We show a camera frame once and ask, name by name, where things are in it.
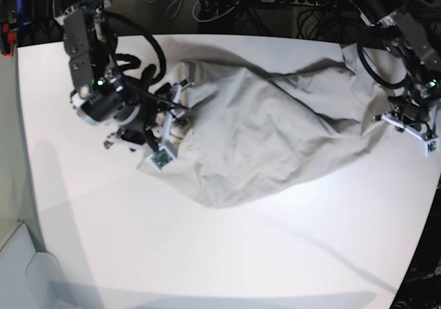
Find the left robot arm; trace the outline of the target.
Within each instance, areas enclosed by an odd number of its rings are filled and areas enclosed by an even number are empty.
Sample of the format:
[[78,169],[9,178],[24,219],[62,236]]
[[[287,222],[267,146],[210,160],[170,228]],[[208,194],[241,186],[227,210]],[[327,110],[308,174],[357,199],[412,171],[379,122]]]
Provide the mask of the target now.
[[440,46],[431,38],[429,27],[412,14],[409,0],[346,0],[360,13],[368,28],[382,35],[383,44],[406,68],[404,79],[389,83],[367,63],[363,46],[357,44],[365,70],[383,88],[402,89],[389,97],[391,117],[398,125],[420,130],[429,125],[429,109],[440,100]]

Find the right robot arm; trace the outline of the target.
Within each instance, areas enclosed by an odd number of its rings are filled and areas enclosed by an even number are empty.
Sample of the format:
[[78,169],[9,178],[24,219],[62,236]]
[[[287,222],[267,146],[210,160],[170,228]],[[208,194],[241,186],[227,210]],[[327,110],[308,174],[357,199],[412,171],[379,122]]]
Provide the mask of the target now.
[[[73,83],[71,97],[78,97],[76,114],[85,122],[100,125],[114,121],[115,139],[136,150],[148,146],[160,149],[160,140],[152,131],[160,113],[184,109],[172,101],[172,87],[166,83],[157,93],[150,87],[166,75],[165,54],[158,41],[142,26],[123,15],[110,12],[112,0],[52,0],[54,19],[63,30],[63,45],[69,57]],[[141,67],[132,54],[116,51],[118,37],[109,25],[113,19],[135,29],[152,46],[158,64],[145,67],[141,77],[127,75]]]

